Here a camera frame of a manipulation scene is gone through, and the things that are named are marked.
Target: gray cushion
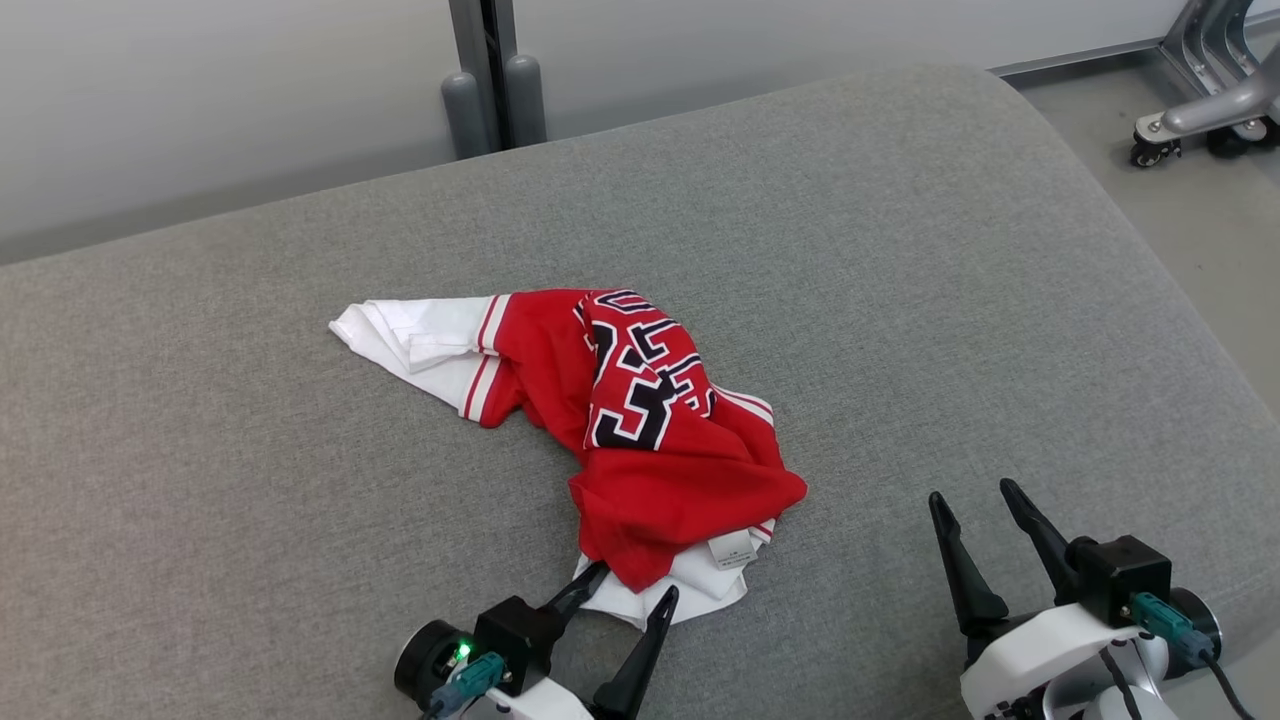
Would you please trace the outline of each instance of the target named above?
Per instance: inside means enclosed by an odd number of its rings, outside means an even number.
[[[419,625],[567,579],[575,464],[325,323],[549,286],[684,322],[810,483],[745,601],[671,633],[644,717],[961,716],[925,497],[1036,610],[1004,475],[1069,537],[1169,553],[1233,650],[1275,628],[1276,424],[1037,113],[920,68],[0,269],[0,716],[416,717]],[[636,637],[577,620],[556,675],[590,693]]]

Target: black wire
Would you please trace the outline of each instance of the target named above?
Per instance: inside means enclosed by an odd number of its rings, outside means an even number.
[[[1242,703],[1240,698],[1236,697],[1235,688],[1231,687],[1231,680],[1226,679],[1226,673],[1222,671],[1222,666],[1217,664],[1217,660],[1213,660],[1213,653],[1207,650],[1202,650],[1201,660],[1204,661],[1204,665],[1208,665],[1210,671],[1212,671],[1213,676],[1217,678],[1217,684],[1222,685],[1222,694],[1226,696],[1226,702],[1231,703],[1231,710],[1240,716],[1240,720],[1253,720],[1249,711],[1244,708],[1244,703]]]
[[[1111,651],[1102,648],[1102,664],[1107,666],[1111,673],[1111,682],[1120,688],[1120,694],[1124,696],[1124,706],[1129,708],[1129,717],[1133,720],[1142,720],[1142,712],[1138,711],[1138,701],[1133,698],[1133,691],[1129,689],[1129,680],[1124,679],[1124,673],[1120,671],[1120,666],[1116,665],[1116,659],[1111,657]]]

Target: jersey tag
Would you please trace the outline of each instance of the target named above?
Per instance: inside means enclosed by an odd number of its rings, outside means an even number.
[[[755,546],[751,543],[751,533],[748,530],[735,530],[707,541],[712,548],[712,557],[721,570],[741,568],[755,560]]]

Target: white wall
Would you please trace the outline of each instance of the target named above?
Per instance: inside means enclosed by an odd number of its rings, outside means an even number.
[[[445,0],[0,0],[0,251],[451,160],[457,67]]]
[[[1164,36],[1184,0],[515,0],[553,138],[910,63],[984,68]],[[1280,8],[1258,0],[1254,13]]]

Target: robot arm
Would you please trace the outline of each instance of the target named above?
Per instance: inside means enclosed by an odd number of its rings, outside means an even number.
[[[1000,491],[1050,577],[1052,609],[1010,618],[969,556],[946,500],[929,496],[968,639],[960,693],[973,717],[1175,719],[1160,683],[1216,666],[1222,643],[1212,612],[1190,591],[1171,587],[1172,562],[1137,538],[1068,543],[1018,483],[1004,479]]]
[[[635,720],[680,601],[667,589],[644,635],[612,680],[584,702],[548,675],[552,650],[579,607],[609,574],[596,562],[541,607],[509,597],[463,633],[444,620],[422,626],[396,665],[396,687],[426,720]]]

